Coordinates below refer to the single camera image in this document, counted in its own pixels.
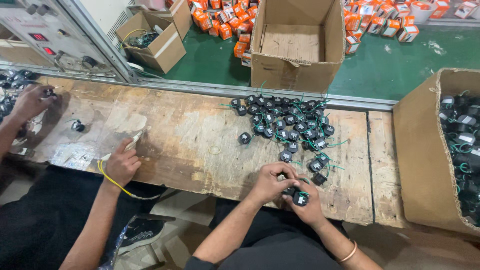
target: green floor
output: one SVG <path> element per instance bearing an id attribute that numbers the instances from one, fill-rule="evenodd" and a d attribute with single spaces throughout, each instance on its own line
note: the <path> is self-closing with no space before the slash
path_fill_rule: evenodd
<path id="1" fill-rule="evenodd" d="M 400 100 L 442 67 L 480 68 L 480 27 L 419 27 L 412 43 L 366 34 L 347 55 L 330 94 Z M 223 41 L 192 25 L 183 44 L 187 54 L 165 79 L 249 86 L 250 68 L 233 56 L 237 37 Z"/>

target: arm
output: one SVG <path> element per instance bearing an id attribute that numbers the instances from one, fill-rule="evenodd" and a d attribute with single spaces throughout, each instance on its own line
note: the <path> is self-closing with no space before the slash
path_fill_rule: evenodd
<path id="1" fill-rule="evenodd" d="M 135 149 L 123 152 L 132 139 L 124 139 L 107 163 L 106 174 L 121 186 L 132 179 L 141 163 Z M 112 226 L 121 189 L 104 178 L 93 202 L 87 222 L 64 259 L 64 269 L 96 269 Z"/>
<path id="2" fill-rule="evenodd" d="M 339 232 L 323 215 L 320 196 L 314 185 L 304 182 L 295 184 L 301 191 L 309 194 L 308 204 L 304 207 L 296 206 L 292 197 L 283 195 L 285 201 L 292 207 L 300 219 L 312 227 L 318 234 L 325 247 L 339 260 L 346 258 L 354 249 L 354 244 Z M 348 260 L 340 263 L 345 269 L 350 270 L 381 270 L 372 259 L 357 248 L 357 251 Z"/>
<path id="3" fill-rule="evenodd" d="M 53 86 L 29 85 L 18 97 L 10 115 L 0 124 L 0 161 L 10 150 L 13 140 L 22 125 L 48 108 L 57 97 L 42 98 Z"/>
<path id="4" fill-rule="evenodd" d="M 281 182 L 277 177 L 285 173 L 288 179 Z M 203 261 L 218 263 L 239 248 L 253 218 L 262 205 L 269 203 L 280 193 L 298 181 L 295 169 L 284 162 L 264 165 L 255 186 L 237 207 L 200 244 L 193 256 Z"/>

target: sneaker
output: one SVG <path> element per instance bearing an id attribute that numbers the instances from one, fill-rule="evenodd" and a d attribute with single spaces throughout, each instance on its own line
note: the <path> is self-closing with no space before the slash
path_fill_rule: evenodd
<path id="1" fill-rule="evenodd" d="M 135 219 L 128 224 L 118 254 L 155 242 L 162 234 L 165 221 Z"/>

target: left hand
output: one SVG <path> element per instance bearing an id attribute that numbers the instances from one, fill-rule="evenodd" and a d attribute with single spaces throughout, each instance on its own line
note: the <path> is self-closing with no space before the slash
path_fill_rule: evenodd
<path id="1" fill-rule="evenodd" d="M 287 179 L 279 182 L 277 178 L 281 173 L 286 174 Z M 257 182 L 246 199 L 252 200 L 261 207 L 273 201 L 284 189 L 298 183 L 297 177 L 297 171 L 290 164 L 285 162 L 266 164 L 261 167 Z"/>

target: yellow wire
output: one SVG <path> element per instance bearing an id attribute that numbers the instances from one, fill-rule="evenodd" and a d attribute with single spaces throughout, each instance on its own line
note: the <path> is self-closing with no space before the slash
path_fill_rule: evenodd
<path id="1" fill-rule="evenodd" d="M 128 191 L 126 191 L 123 186 L 119 185 L 117 182 L 113 181 L 113 179 L 111 179 L 102 169 L 103 167 L 103 160 L 99 160 L 96 162 L 97 166 L 98 166 L 98 169 L 100 170 L 100 172 L 107 178 L 109 179 L 112 183 L 116 184 L 119 188 L 121 188 L 123 191 L 125 191 L 125 193 L 127 193 L 128 195 L 132 196 L 132 194 Z"/>
<path id="2" fill-rule="evenodd" d="M 126 40 L 126 39 L 128 38 L 128 36 L 131 35 L 133 32 L 140 31 L 140 30 L 147 32 L 147 30 L 145 30 L 145 29 L 136 29 L 136 30 L 131 31 L 131 32 L 128 33 L 128 35 L 121 41 L 120 49 L 130 48 L 131 46 L 128 46 L 128 47 L 125 47 L 125 48 L 123 47 L 123 44 L 124 44 L 125 40 Z"/>

